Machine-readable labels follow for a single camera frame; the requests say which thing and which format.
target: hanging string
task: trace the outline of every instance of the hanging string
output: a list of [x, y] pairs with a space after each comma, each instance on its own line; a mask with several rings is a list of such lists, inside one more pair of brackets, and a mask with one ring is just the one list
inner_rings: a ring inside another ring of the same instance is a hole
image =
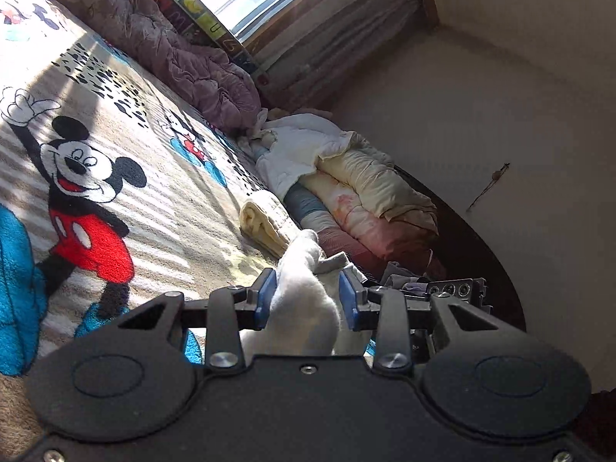
[[473, 205], [475, 205], [475, 203], [477, 202], [477, 200], [479, 198], [481, 198], [484, 194], [486, 194], [488, 191], [490, 191], [490, 189], [492, 189], [492, 186], [494, 186], [497, 182], [498, 179], [500, 179], [501, 177], [503, 177], [503, 174], [509, 169], [509, 163], [505, 163], [500, 170], [497, 170], [496, 172], [494, 172], [492, 174], [492, 182], [490, 182], [483, 191], [481, 191], [481, 194], [475, 198], [475, 200], [470, 204], [469, 208], [466, 209], [467, 212], [470, 211], [470, 209], [473, 207]]

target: black electronic device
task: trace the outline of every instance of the black electronic device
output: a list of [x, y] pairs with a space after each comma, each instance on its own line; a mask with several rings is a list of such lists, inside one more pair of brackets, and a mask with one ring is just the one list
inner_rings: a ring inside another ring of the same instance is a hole
[[[341, 271], [349, 328], [377, 330], [372, 368], [340, 356], [247, 366], [238, 331], [267, 324], [275, 288], [265, 269], [208, 300], [165, 293], [39, 360], [27, 388], [47, 434], [21, 460], [599, 460], [567, 430], [590, 395], [584, 369], [476, 307], [482, 280], [422, 297]], [[208, 329], [203, 366], [182, 353], [195, 327]]]

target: red tongue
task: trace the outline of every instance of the red tongue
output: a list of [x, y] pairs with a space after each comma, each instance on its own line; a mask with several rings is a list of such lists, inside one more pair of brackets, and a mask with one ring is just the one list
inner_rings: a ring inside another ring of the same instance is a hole
[[75, 182], [70, 182], [70, 180], [66, 180], [64, 179], [64, 177], [58, 177], [58, 184], [60, 184], [60, 186], [62, 186], [67, 191], [71, 191], [74, 193], [78, 193], [84, 190], [84, 188], [82, 188], [80, 185], [75, 184]]

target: red shorts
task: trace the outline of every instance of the red shorts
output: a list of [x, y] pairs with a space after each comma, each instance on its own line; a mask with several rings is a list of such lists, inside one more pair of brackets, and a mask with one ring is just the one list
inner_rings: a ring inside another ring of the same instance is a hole
[[73, 217], [49, 210], [60, 240], [51, 249], [70, 263], [95, 271], [112, 283], [128, 283], [135, 275], [131, 255], [122, 238], [94, 214]]

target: mickey mouse nose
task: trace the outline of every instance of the mickey mouse nose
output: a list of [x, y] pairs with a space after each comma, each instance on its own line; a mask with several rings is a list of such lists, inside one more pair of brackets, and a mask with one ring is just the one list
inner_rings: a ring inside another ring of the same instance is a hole
[[69, 167], [69, 170], [73, 171], [75, 174], [82, 176], [87, 172], [87, 168], [84, 167], [81, 163], [73, 158], [69, 158], [68, 156], [64, 157], [64, 162]]

